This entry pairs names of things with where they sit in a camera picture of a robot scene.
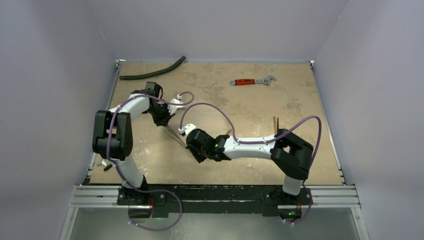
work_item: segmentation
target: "white wall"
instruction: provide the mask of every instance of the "white wall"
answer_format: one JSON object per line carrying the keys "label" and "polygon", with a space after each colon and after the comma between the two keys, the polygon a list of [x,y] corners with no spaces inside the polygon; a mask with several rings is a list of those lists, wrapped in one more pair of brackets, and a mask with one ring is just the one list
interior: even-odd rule
{"label": "white wall", "polygon": [[0,1],[0,239],[59,237],[114,66],[85,1]]}
{"label": "white wall", "polygon": [[424,1],[350,0],[314,71],[372,239],[423,239]]}
{"label": "white wall", "polygon": [[309,61],[348,0],[88,0],[117,59]]}

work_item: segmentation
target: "tan work surface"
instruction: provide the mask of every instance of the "tan work surface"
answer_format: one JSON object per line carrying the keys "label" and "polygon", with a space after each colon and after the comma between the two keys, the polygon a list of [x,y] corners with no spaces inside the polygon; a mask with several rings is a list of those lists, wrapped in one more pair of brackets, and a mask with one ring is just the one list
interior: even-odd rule
{"label": "tan work surface", "polygon": [[[140,75],[169,65],[126,62],[120,74]],[[272,81],[270,86],[230,85],[233,79],[260,79],[268,75],[277,80]],[[322,138],[306,184],[342,184],[314,76],[308,64],[183,63],[174,71],[157,77],[118,80],[111,108],[125,101],[132,91],[144,89],[147,81],[163,87],[165,100],[170,101],[181,92],[191,91],[195,95],[195,102],[218,106],[234,123],[238,137],[265,137],[273,134],[273,116],[279,117],[280,128],[289,129],[309,115],[318,115],[322,119]],[[187,101],[190,98],[185,95],[183,99]],[[179,122],[181,113],[174,118],[178,119],[172,121]],[[218,111],[209,106],[195,106],[189,110],[184,119],[184,124],[188,123],[203,129],[212,137],[226,134],[226,122]],[[132,130],[132,155],[148,183],[278,185],[284,181],[284,173],[267,159],[240,158],[221,162],[206,159],[197,163],[191,153],[170,137],[163,127],[156,127],[149,114],[136,119],[132,123]],[[294,133],[315,146],[317,121],[306,121]],[[104,166],[97,166],[100,159],[98,155],[90,182],[121,183],[115,169],[105,172]]]}

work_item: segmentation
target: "black rubber hose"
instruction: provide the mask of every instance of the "black rubber hose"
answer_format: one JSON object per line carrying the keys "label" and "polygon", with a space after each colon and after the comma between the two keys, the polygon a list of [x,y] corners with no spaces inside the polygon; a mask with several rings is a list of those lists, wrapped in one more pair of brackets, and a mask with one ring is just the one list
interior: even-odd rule
{"label": "black rubber hose", "polygon": [[179,65],[181,65],[184,60],[186,60],[185,56],[182,56],[178,61],[176,61],[174,64],[172,64],[171,66],[159,70],[159,71],[154,71],[154,72],[149,72],[146,74],[141,74],[141,75],[134,75],[134,76],[120,76],[119,79],[120,80],[141,80],[141,79],[148,79],[148,78],[152,78],[155,76],[159,76],[162,74],[166,74],[171,72],[172,70],[176,69]]}

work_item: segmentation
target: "black mounting plate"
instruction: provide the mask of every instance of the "black mounting plate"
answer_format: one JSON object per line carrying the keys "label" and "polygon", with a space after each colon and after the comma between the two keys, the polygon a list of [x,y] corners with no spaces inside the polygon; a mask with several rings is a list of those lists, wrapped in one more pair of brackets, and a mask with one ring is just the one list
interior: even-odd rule
{"label": "black mounting plate", "polygon": [[[281,185],[209,185],[209,184],[148,184],[148,190],[168,190],[182,201],[184,213],[203,214],[262,214],[264,217],[280,216],[278,206],[296,206],[310,203],[308,190],[302,188],[298,196],[281,190]],[[117,204],[125,206],[153,205],[153,218],[167,218],[169,213],[179,213],[180,206],[170,194],[139,193],[120,188],[126,194],[118,197]]]}

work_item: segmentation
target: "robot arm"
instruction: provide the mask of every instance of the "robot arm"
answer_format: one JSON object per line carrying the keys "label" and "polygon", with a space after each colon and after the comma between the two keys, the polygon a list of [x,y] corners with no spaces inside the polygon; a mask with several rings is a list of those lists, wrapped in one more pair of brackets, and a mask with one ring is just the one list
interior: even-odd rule
{"label": "robot arm", "polygon": [[[155,82],[147,82],[143,90],[133,91],[130,97],[121,104],[108,111],[99,110],[95,114],[94,133],[92,141],[93,152],[100,154],[106,159],[106,151],[108,145],[109,128],[113,114],[120,107],[119,113],[116,114],[116,119],[113,124],[113,133],[110,141],[110,158],[119,165],[122,173],[127,180],[138,188],[144,180],[131,156],[133,150],[133,130],[131,122],[139,115],[149,113],[153,118],[153,122],[157,126],[167,126],[169,120],[175,115],[179,109],[184,109],[184,105],[168,105],[166,103],[158,103],[155,99],[144,95],[150,95],[159,98],[162,87]],[[178,95],[177,99],[172,99],[170,102],[175,104],[183,104],[182,96]]]}
{"label": "robot arm", "polygon": [[[206,158],[220,162],[238,158],[260,158],[272,160],[286,175],[282,189],[285,193],[297,196],[304,180],[308,178],[314,148],[294,133],[280,140],[266,143],[287,129],[278,129],[277,134],[264,137],[245,137],[237,140],[230,135],[211,137],[205,131],[187,124],[180,134],[187,135],[187,148],[197,162]],[[245,144],[239,142],[263,142]]]}

